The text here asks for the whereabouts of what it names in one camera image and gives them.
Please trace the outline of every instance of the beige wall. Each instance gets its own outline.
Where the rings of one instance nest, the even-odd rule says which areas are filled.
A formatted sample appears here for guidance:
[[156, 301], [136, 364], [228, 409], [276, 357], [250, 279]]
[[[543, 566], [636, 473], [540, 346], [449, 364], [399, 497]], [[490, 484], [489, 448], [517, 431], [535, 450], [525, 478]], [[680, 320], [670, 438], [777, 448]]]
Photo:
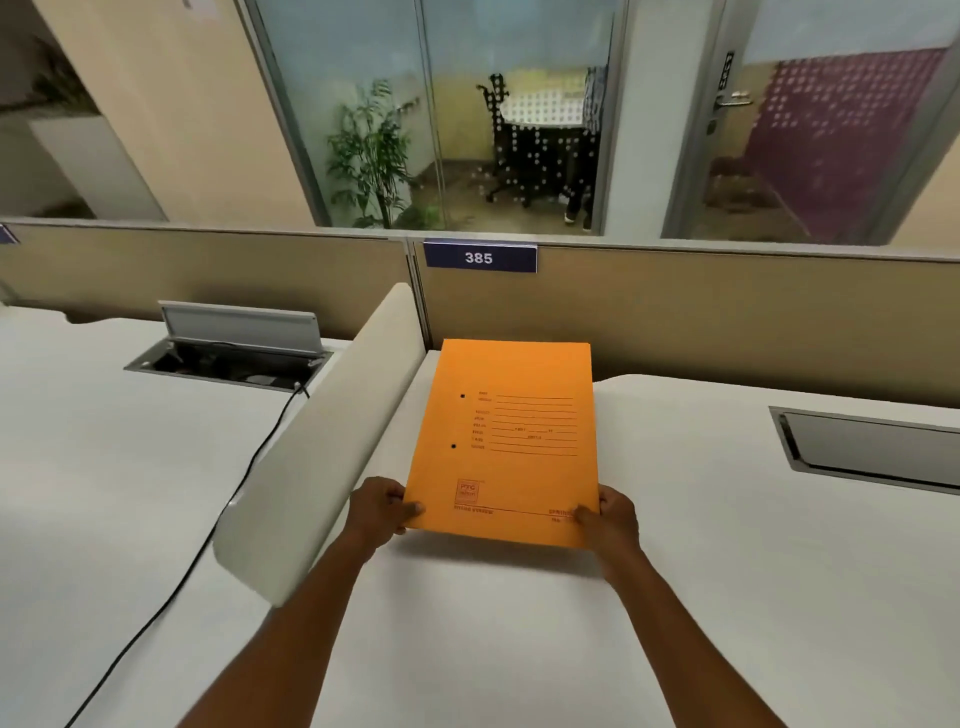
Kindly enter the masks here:
[[205, 4], [36, 0], [170, 220], [312, 227], [232, 0]]
[[891, 245], [960, 253], [960, 139], [953, 142]]
[[478, 84], [491, 86], [482, 75], [443, 74], [433, 79], [437, 136], [444, 159], [493, 159], [491, 113]]

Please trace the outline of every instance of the cubicle partition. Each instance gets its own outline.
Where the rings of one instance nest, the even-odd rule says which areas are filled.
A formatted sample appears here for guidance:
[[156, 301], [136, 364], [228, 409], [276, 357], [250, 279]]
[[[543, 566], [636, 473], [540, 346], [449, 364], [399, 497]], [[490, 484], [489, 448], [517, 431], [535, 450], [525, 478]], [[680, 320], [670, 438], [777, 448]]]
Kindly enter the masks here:
[[159, 319], [157, 301], [311, 311], [324, 336], [352, 339], [396, 283], [402, 238], [109, 225], [8, 225], [0, 246], [8, 303], [71, 320]]
[[71, 320], [155, 319], [158, 300], [227, 303], [313, 311], [324, 335], [353, 338], [407, 282], [437, 349], [456, 337], [587, 341], [597, 379], [960, 406], [960, 258], [557, 237], [526, 240], [540, 245], [538, 271], [525, 274], [431, 268], [421, 237], [392, 231], [8, 227], [20, 245], [0, 245], [0, 298]]
[[429, 268], [416, 248], [435, 348], [587, 341], [596, 379], [960, 405], [960, 259], [544, 244], [522, 274]]

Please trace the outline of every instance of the purple wall panel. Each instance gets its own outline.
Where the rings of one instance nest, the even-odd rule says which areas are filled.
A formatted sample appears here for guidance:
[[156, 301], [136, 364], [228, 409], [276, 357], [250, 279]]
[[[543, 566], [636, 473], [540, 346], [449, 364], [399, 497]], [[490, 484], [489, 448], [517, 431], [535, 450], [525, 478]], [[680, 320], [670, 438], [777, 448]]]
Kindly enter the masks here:
[[814, 238], [830, 242], [864, 214], [945, 52], [777, 64], [746, 158]]

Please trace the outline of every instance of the white divider panel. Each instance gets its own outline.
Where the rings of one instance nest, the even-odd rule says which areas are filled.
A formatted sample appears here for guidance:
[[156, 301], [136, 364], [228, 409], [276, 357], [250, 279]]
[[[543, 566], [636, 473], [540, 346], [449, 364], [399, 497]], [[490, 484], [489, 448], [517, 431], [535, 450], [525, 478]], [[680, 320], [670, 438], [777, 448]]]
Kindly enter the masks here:
[[398, 283], [221, 517], [221, 565], [272, 604], [287, 599], [425, 354], [413, 292]]

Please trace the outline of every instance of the person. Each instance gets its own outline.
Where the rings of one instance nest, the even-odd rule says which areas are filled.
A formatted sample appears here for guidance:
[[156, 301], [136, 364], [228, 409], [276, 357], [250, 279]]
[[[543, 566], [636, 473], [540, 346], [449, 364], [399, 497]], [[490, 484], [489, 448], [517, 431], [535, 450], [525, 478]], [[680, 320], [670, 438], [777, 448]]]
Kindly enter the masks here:
[[[403, 486], [383, 477], [367, 478], [353, 492], [341, 534], [180, 728], [310, 725], [357, 575], [423, 510], [404, 503], [403, 493]], [[600, 512], [580, 506], [574, 518], [626, 608], [677, 727], [782, 728], [647, 559], [630, 499], [601, 485]]]

